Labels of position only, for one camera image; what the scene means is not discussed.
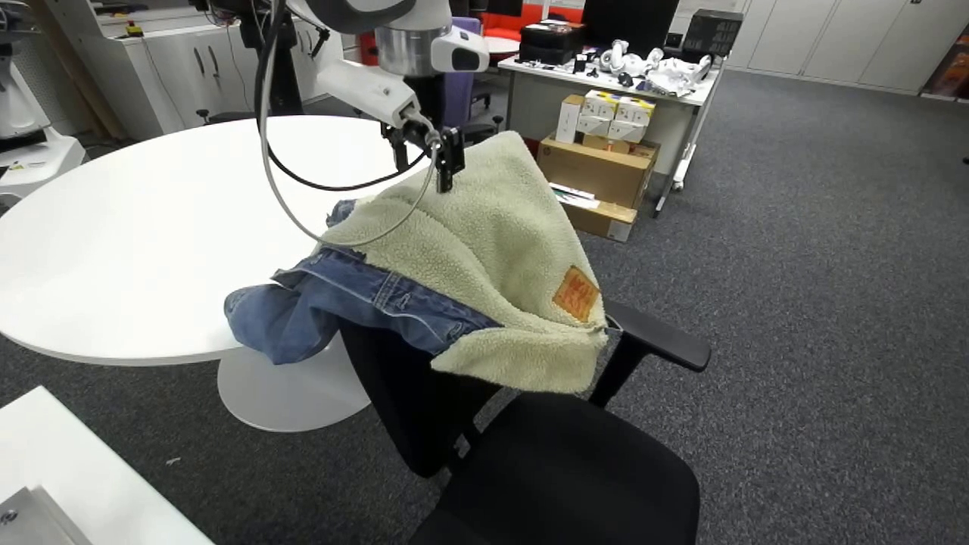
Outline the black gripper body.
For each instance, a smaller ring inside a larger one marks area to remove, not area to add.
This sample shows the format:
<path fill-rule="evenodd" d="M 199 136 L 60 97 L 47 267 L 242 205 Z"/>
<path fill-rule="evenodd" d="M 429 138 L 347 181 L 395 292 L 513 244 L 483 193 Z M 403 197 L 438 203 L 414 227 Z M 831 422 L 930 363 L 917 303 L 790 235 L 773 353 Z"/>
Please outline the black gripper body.
<path fill-rule="evenodd" d="M 435 170 L 435 192 L 447 193 L 454 189 L 454 175 L 466 167 L 465 130 L 462 127 L 434 127 L 429 122 L 408 122 L 407 138 L 420 146 Z"/>

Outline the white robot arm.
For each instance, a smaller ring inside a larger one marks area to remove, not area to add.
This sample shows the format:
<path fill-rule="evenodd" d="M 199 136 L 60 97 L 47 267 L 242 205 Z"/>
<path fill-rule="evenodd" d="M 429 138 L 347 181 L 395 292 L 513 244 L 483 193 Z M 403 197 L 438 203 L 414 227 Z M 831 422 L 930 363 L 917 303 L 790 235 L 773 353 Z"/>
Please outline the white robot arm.
<path fill-rule="evenodd" d="M 257 61 L 255 116 L 267 125 L 284 14 L 305 14 L 339 37 L 375 37 L 375 64 L 326 61 L 312 84 L 375 117 L 384 134 L 420 146 L 435 167 L 435 189 L 447 192 L 465 170 L 465 136 L 420 105 L 438 90 L 438 74 L 484 71 L 491 64 L 480 32 L 457 27 L 447 0 L 269 0 L 269 29 Z"/>

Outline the white robot base platform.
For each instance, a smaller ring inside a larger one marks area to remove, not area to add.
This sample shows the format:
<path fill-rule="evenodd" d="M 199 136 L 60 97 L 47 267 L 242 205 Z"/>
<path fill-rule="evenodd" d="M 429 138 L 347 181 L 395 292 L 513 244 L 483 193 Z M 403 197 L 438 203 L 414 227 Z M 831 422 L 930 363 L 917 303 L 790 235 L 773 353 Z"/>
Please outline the white robot base platform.
<path fill-rule="evenodd" d="M 0 495 L 47 487 L 91 545 L 214 545 L 50 388 L 0 408 Z"/>

